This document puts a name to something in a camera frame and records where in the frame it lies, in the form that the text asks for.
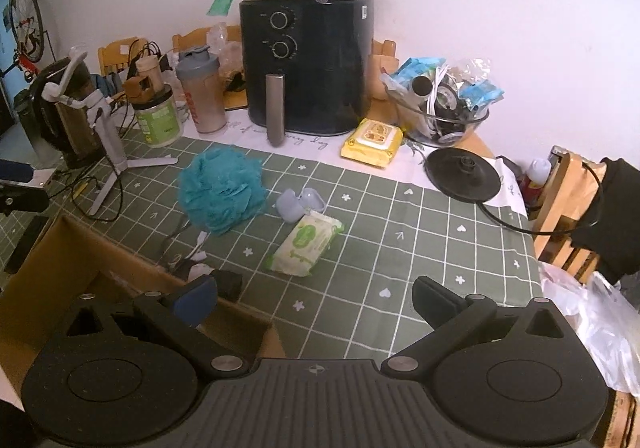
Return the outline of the green baby wipes pack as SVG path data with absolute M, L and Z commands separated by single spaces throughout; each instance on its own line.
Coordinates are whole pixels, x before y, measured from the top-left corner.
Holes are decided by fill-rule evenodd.
M 267 257 L 264 266 L 281 275 L 308 277 L 333 239 L 343 230 L 344 226 L 338 219 L 310 211 Z

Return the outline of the black air fryer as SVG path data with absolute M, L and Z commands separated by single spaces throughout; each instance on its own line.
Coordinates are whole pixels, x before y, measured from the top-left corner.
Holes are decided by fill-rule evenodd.
M 239 12 L 248 116 L 270 145 L 358 126 L 370 108 L 374 0 L 243 0 Z

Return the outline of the grey lid shaker bottle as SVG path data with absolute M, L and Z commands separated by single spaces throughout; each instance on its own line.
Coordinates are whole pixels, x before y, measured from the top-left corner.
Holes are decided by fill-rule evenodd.
M 219 60 L 209 52 L 208 44 L 179 53 L 176 74 L 200 134 L 214 133 L 227 122 L 219 67 Z

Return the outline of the black kettle base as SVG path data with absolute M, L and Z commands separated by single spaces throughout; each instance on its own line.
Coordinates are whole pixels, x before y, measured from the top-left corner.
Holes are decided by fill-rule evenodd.
M 501 189 L 500 176 L 482 156 L 473 152 L 446 148 L 427 156 L 423 169 L 433 185 L 464 203 L 485 203 Z

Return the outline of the cardboard box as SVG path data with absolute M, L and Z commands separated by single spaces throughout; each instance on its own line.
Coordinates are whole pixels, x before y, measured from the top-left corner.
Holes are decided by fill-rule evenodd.
M 118 303 L 149 291 L 171 293 L 185 284 L 77 219 L 60 217 L 1 293 L 1 368 L 20 394 L 55 324 L 81 293 Z M 198 330 L 248 360 L 285 356 L 270 320 L 224 299 Z

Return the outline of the black sock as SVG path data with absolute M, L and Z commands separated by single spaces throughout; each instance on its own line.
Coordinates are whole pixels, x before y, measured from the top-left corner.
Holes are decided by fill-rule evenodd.
M 218 295 L 226 301 L 236 303 L 243 291 L 243 277 L 237 272 L 217 269 L 204 263 L 187 259 L 174 270 L 174 276 L 191 282 L 202 275 L 211 275 L 218 287 Z

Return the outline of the wooden chair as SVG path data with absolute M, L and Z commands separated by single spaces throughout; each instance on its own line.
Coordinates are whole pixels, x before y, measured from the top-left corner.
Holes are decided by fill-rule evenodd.
M 604 179 L 605 163 L 584 161 L 573 152 L 563 153 L 541 192 L 540 208 L 534 212 L 533 231 L 561 231 L 553 237 L 536 235 L 534 251 L 544 263 L 562 268 L 586 284 L 597 268 L 599 255 L 572 243 L 570 231 L 597 200 L 598 183 Z

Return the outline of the teal bath loofah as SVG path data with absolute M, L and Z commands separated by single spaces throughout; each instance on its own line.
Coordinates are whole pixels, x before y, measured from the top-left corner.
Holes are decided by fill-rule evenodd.
M 178 203 L 184 215 L 191 225 L 213 235 L 260 214 L 267 195 L 262 163 L 235 148 L 210 148 L 178 176 Z

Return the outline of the white gimbal tripod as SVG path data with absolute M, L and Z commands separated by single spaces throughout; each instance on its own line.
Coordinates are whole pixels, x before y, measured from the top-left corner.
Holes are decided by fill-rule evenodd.
M 81 111 L 86 116 L 90 128 L 98 135 L 112 172 L 104 182 L 88 213 L 81 212 L 87 218 L 100 223 L 111 223 L 122 212 L 122 205 L 124 204 L 122 174 L 125 171 L 145 167 L 176 165 L 178 160 L 172 156 L 155 157 L 155 159 L 130 159 L 122 145 L 119 131 L 111 120 L 110 99 L 91 84 L 88 67 L 85 64 L 87 52 L 73 48 L 68 56 L 70 61 L 64 68 L 61 79 L 58 82 L 46 82 L 42 88 L 41 96 L 47 102 L 63 104 L 74 110 Z M 96 217 L 96 213 L 114 186 L 118 186 L 119 189 L 119 209 L 116 216 L 112 218 Z

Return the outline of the lilac earbuds case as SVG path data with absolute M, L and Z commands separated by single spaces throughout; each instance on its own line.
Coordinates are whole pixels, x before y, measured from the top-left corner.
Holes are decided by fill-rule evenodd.
M 326 202 L 314 188 L 304 188 L 299 194 L 292 189 L 286 189 L 277 198 L 274 208 L 286 223 L 297 223 L 311 211 L 323 213 L 326 210 Z

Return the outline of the black cloth on chair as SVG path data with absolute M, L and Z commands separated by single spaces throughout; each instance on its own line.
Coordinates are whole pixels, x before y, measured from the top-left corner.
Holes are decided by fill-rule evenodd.
M 640 173 L 624 159 L 602 162 L 604 202 L 594 200 L 570 236 L 574 246 L 600 256 L 597 271 L 615 285 L 639 271 Z

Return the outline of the green label jar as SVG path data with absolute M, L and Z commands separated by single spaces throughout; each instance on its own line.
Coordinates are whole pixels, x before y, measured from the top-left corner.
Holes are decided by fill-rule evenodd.
M 174 92 L 168 84 L 149 102 L 132 106 L 144 141 L 151 148 L 167 147 L 182 136 L 182 122 Z

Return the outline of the clear plastic bag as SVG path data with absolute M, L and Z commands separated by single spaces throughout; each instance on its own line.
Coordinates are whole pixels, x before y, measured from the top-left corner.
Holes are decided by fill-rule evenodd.
M 539 265 L 542 294 L 560 309 L 612 390 L 639 395 L 639 312 L 618 287 L 593 272 L 582 284 L 563 269 Z

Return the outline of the glass bowl with clutter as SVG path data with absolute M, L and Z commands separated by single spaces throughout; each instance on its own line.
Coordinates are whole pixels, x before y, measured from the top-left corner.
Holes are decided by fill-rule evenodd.
M 490 72 L 490 62 L 480 58 L 410 58 L 380 79 L 405 137 L 449 148 L 472 134 L 488 119 L 491 105 L 503 99 Z

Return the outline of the yellow wet wipes pack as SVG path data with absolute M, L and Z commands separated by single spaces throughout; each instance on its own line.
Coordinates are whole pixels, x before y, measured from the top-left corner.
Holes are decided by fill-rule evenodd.
M 343 159 L 386 168 L 397 154 L 404 134 L 397 126 L 363 119 L 341 147 Z

